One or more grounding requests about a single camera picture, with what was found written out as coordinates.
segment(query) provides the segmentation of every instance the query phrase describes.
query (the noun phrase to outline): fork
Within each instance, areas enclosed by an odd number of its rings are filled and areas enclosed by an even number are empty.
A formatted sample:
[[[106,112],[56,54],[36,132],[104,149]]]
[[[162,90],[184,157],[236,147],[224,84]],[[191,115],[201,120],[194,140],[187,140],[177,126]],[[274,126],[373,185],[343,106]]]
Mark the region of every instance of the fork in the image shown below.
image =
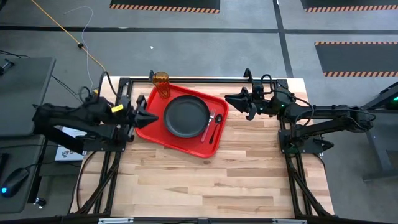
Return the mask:
[[[211,121],[214,119],[214,116],[215,116],[215,115],[216,115],[216,109],[211,109],[210,118],[209,118],[209,123],[207,124],[207,127],[206,127],[205,132],[204,132],[203,135],[201,136],[200,142],[205,142],[205,138],[206,138],[207,132],[208,132],[208,130],[209,130],[210,123],[211,123]]]

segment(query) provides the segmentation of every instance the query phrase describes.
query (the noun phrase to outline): gray floor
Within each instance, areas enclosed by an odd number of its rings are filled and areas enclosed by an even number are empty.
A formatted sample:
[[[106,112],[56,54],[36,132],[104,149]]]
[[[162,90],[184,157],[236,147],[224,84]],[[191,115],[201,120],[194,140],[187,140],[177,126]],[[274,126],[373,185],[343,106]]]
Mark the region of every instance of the gray floor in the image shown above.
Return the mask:
[[[190,14],[109,9],[110,0],[37,0],[61,24],[89,27],[277,29],[272,0],[221,0],[219,14]],[[398,11],[305,13],[298,0],[279,0],[285,29],[396,30]],[[30,1],[13,0],[0,12],[0,25],[53,26]],[[163,70],[176,76],[240,77],[246,67],[255,76],[269,73],[286,77],[279,35],[236,32],[87,32],[90,52],[112,75],[147,75]],[[80,33],[73,33],[80,39]],[[286,34],[293,76],[304,78],[310,102],[316,105],[362,105],[397,78],[325,78],[315,41],[396,41],[398,35]],[[86,56],[63,32],[0,31],[0,49],[31,57],[55,57],[54,75],[77,90],[90,85]],[[90,62],[98,83],[101,69]],[[76,106],[71,97],[51,82],[46,101]],[[335,148],[324,156],[335,213],[344,218],[398,223],[398,179],[364,183],[362,176],[377,172],[375,153],[364,134],[329,134]],[[49,177],[40,189],[49,205],[41,211],[27,207],[23,217],[66,214],[74,176]],[[21,217],[0,215],[0,219]]]

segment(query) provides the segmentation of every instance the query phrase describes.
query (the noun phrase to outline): red tray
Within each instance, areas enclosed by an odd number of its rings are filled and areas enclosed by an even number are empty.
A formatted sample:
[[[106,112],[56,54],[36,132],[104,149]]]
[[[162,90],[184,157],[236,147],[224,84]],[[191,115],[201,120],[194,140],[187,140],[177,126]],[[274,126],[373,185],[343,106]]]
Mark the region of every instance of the red tray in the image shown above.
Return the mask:
[[[222,114],[223,121],[219,124],[217,131],[214,136],[212,144],[209,144],[209,140],[215,129],[216,123],[214,120],[210,123],[209,131],[207,132],[205,142],[200,142],[202,134],[192,138],[180,138],[167,130],[164,124],[164,110],[168,103],[174,98],[182,95],[193,95],[201,98],[209,107],[209,110],[216,109],[216,115]],[[136,129],[136,133],[139,137],[156,142],[163,146],[167,146],[172,149],[177,149],[194,156],[201,158],[209,158],[218,149],[218,143],[221,139],[221,133],[225,125],[226,117],[228,115],[228,104],[224,100],[215,96],[210,96],[198,91],[193,91],[188,88],[184,88],[177,85],[170,84],[170,97],[162,99],[156,88],[152,89],[150,96],[147,100],[146,110],[159,117],[159,120],[141,129]]]

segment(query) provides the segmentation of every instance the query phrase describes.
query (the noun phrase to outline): yellow label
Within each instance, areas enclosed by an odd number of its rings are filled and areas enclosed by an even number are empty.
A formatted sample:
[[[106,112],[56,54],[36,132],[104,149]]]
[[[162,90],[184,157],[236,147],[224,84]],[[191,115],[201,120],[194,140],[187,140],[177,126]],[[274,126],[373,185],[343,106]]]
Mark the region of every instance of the yellow label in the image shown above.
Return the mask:
[[[121,109],[123,109],[123,105],[114,106],[112,107],[112,113],[118,112]]]

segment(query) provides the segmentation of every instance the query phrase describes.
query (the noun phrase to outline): orange striped tape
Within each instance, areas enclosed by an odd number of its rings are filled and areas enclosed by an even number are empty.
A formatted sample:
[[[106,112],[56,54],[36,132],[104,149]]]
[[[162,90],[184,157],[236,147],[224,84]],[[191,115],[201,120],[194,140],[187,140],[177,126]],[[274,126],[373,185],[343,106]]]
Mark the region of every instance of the orange striped tape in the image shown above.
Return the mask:
[[[398,5],[385,6],[346,6],[346,7],[310,7],[305,12],[348,12],[398,9]]]
[[[398,44],[396,41],[354,41],[354,42],[336,42],[336,41],[317,41],[315,45],[321,44]]]
[[[323,72],[326,77],[398,77],[398,72]]]
[[[151,11],[168,11],[168,12],[200,12],[200,13],[220,13],[219,9],[205,9],[194,7],[171,7],[171,6],[139,6],[128,4],[112,4],[111,9],[136,9],[136,10],[151,10]]]

